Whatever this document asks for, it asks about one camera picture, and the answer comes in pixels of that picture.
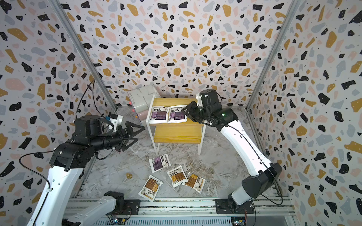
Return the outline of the two-tier wooden white shelf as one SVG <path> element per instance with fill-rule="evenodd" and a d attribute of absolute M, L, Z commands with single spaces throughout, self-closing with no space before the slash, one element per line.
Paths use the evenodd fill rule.
<path fill-rule="evenodd" d="M 198 155 L 201 155 L 203 140 L 205 137 L 206 126 L 187 119 L 182 123 L 159 123 L 150 124 L 152 107 L 164 106 L 170 107 L 174 105 L 188 105 L 195 98 L 156 98 L 152 97 L 151 104 L 146 118 L 146 125 L 153 149 L 156 154 L 159 153 L 160 144 L 197 144 Z"/>

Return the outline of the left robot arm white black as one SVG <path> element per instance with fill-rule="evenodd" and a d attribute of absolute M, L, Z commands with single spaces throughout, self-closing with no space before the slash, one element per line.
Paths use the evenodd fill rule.
<path fill-rule="evenodd" d="M 89 226 L 106 215 L 124 213 L 124 194 L 109 191 L 92 206 L 65 218 L 64 213 L 77 180 L 87 163 L 101 150 L 125 151 L 135 144 L 144 126 L 122 122 L 122 116 L 110 119 L 85 115 L 74 122 L 75 132 L 52 153 L 46 186 L 28 222 L 29 226 Z"/>

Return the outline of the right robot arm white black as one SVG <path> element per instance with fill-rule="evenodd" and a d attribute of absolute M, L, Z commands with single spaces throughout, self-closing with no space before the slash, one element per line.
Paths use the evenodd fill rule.
<path fill-rule="evenodd" d="M 272 185 L 278 185 L 282 172 L 279 163 L 271 162 L 250 139 L 234 111 L 222 106 L 221 96 L 214 89 L 196 95 L 196 101 L 182 109 L 193 122 L 214 127 L 222 133 L 243 160 L 249 176 L 241 187 L 228 196 L 228 205 L 236 211 L 246 202 L 258 198 Z"/>

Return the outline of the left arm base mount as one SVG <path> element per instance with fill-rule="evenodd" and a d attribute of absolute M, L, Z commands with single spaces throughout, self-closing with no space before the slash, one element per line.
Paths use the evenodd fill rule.
<path fill-rule="evenodd" d="M 138 199 L 126 199 L 120 204 L 117 202 L 115 209 L 107 213 L 107 215 L 138 215 L 140 203 L 141 200 Z"/>

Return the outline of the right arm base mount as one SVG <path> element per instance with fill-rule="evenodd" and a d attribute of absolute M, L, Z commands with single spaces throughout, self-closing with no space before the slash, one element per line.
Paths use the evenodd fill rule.
<path fill-rule="evenodd" d="M 217 214 L 254 214 L 255 209 L 251 201 L 246 201 L 242 205 L 237 205 L 231 199 L 215 199 Z"/>

